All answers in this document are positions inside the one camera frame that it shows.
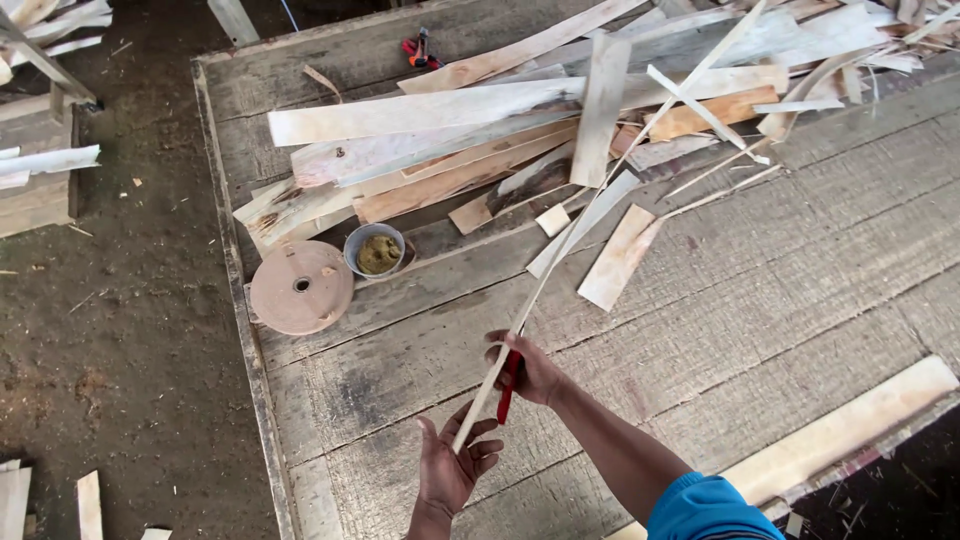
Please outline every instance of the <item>red utility knife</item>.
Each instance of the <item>red utility knife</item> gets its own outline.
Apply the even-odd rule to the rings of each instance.
[[[523,329],[520,329],[520,335],[523,335]],[[514,396],[514,385],[516,384],[516,374],[523,367],[523,355],[513,349],[507,353],[507,361],[503,365],[503,370],[510,374],[510,384],[503,387],[503,393],[500,395],[500,403],[496,406],[496,421],[503,426],[507,423],[507,411],[510,410],[510,399]]]

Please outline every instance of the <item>ground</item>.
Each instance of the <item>ground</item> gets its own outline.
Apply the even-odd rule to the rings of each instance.
[[[150,525],[177,538],[273,538],[189,70],[229,41],[200,0],[114,4],[104,43],[62,59],[107,106],[81,115],[81,143],[102,148],[103,166],[80,176],[77,225],[93,236],[47,227],[0,240],[0,269],[18,272],[0,276],[0,457],[34,466],[39,538],[78,536],[74,482],[94,469],[106,538]],[[343,4],[290,2],[302,28],[389,2]],[[244,5],[262,37],[293,30],[279,2]],[[45,85],[27,68],[0,89]],[[880,473],[798,512],[825,540],[844,536],[835,508],[847,497],[851,514],[868,503],[850,538],[937,531],[918,526],[955,538],[959,429],[954,411]]]

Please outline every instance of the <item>blue sleeve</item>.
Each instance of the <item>blue sleeve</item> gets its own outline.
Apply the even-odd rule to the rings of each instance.
[[[728,481],[688,473],[663,492],[647,523],[650,540],[784,540]]]

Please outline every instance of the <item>left hand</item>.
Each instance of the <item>left hand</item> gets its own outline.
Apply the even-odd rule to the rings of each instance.
[[[470,446],[474,439],[496,428],[496,419],[488,418],[475,423],[460,453],[453,453],[453,438],[472,403],[472,400],[467,402],[454,413],[439,435],[429,418],[417,417],[423,434],[418,503],[439,509],[450,518],[464,509],[477,479],[496,465],[500,457],[497,452],[503,450],[503,441],[499,439],[480,441]]]

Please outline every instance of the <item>wooden table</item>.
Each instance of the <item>wooden table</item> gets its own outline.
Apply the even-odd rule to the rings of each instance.
[[[595,0],[434,0],[193,61],[230,291],[280,536],[399,538],[418,486],[416,414],[442,422],[486,371],[535,280],[547,239],[523,207],[460,236],[437,205],[393,221],[411,270],[359,283],[348,313],[291,337],[252,323],[259,264],[231,212],[291,174],[266,112],[333,103],[411,75],[399,43],[430,29],[446,61],[514,42]],[[653,170],[564,260],[527,325],[572,378],[695,468],[722,470],[930,351],[960,354],[960,55],[877,77],[878,104],[810,113],[775,158],[791,172],[685,214],[661,232],[613,313],[575,289],[626,207],[656,213],[758,169],[722,171],[669,204],[710,148]],[[867,101],[873,93],[866,92]],[[342,242],[349,224],[324,239]],[[548,410],[515,402],[500,464],[455,522],[464,538],[599,538],[630,517]]]

